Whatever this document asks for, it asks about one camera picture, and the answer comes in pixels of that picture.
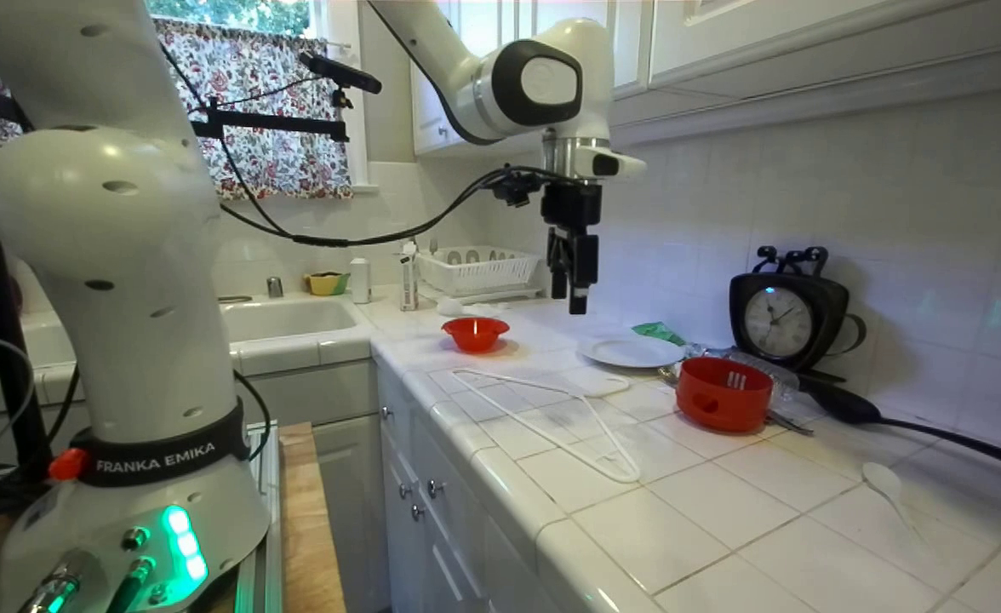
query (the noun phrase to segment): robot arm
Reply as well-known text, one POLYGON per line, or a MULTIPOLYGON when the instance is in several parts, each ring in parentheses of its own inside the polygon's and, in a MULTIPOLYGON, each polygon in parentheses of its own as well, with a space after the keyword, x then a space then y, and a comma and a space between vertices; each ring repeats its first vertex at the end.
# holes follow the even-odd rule
POLYGON ((566 19, 538 37, 509 40, 488 58, 466 50, 431 5, 369 0, 442 99, 453 130, 468 143, 544 130, 540 217, 549 231, 552 298, 584 312, 598 278, 598 177, 641 165, 610 151, 614 60, 610 33, 591 19, 566 19))

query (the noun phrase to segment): red bowl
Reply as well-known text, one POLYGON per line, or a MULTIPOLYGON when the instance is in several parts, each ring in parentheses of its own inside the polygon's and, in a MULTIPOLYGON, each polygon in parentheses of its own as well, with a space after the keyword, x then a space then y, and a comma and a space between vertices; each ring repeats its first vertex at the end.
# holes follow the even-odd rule
POLYGON ((758 367, 691 359, 681 363, 677 410, 716 433, 754 433, 770 420, 771 377, 758 367))
POLYGON ((499 334, 507 334, 507 324, 495 317, 461 317, 442 324, 442 332, 457 341, 464 353, 484 353, 496 349, 499 334))

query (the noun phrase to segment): alarm clock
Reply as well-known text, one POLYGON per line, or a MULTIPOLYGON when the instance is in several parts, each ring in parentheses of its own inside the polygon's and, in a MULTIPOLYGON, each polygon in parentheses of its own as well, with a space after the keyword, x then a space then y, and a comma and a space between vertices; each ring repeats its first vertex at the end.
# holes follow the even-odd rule
POLYGON ((761 261, 736 275, 729 290, 739 352, 793 373, 810 373, 830 353, 845 321, 855 324, 855 341, 845 352, 865 341, 865 321, 849 312, 849 290, 835 278, 820 278, 823 250, 785 253, 784 260, 775 260, 771 250, 758 250, 758 257, 761 261))

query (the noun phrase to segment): floral curtain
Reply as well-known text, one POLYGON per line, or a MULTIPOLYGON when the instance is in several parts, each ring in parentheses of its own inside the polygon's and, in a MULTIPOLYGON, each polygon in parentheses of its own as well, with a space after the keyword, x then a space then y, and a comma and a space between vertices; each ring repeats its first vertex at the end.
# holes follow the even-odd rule
MULTIPOLYGON (((247 33, 179 19, 155 19, 155 33, 188 72, 188 80, 198 85, 204 103, 218 99, 218 108, 327 124, 341 121, 329 103, 332 85, 311 82, 311 72, 295 60, 295 56, 304 50, 322 56, 322 40, 247 33)), ((178 90, 192 121, 204 121, 184 82, 178 82, 178 90)), ((0 121, 0 143, 14 134, 21 134, 21 126, 0 121)), ((222 199, 240 199, 245 191, 228 169, 222 143, 202 141, 202 146, 210 177, 222 186, 222 199)), ((230 151, 239 175, 258 199, 345 199, 349 186, 348 151, 322 134, 226 126, 226 146, 230 151)))

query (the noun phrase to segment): white tile countertop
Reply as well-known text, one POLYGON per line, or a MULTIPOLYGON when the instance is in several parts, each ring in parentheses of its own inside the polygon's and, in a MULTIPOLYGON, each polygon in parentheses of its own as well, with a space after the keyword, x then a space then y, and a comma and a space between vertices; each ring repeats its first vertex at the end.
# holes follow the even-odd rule
POLYGON ((566 584, 590 611, 1001 611, 1001 464, 849 430, 788 387, 771 404, 815 437, 703 433, 675 413, 660 377, 583 361, 583 334, 626 327, 568 317, 563 304, 507 308, 509 334, 484 359, 461 353, 431 311, 359 312, 378 359, 523 530, 538 579, 566 584), (583 404, 495 374, 619 386, 583 404), (504 404, 552 413, 520 420, 504 404), (615 450, 638 460, 638 480, 615 480, 626 472, 615 450), (865 464, 895 470, 899 492, 865 485, 865 464))

